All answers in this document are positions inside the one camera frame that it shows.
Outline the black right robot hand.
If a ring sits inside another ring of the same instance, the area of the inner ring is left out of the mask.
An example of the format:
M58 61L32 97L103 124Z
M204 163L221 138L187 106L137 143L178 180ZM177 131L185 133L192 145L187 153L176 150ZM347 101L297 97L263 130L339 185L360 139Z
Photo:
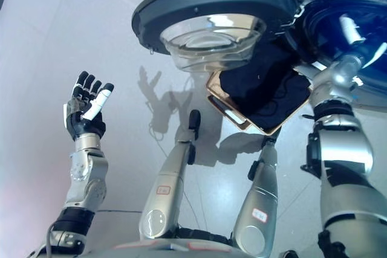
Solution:
M378 59L380 59L383 54L386 52L387 44L386 42L382 42L377 49L371 50L371 56L367 57L367 62L365 62L361 69L364 69L370 65L372 65L374 62L376 62Z

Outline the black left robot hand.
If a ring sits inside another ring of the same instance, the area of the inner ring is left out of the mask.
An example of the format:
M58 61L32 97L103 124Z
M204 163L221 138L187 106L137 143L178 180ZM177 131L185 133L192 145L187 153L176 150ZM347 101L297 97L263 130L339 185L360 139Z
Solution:
M114 90L112 83L103 84L87 71L82 71L72 90L71 97L63 107L63 121L72 140L84 134L103 137L106 124L102 108Z

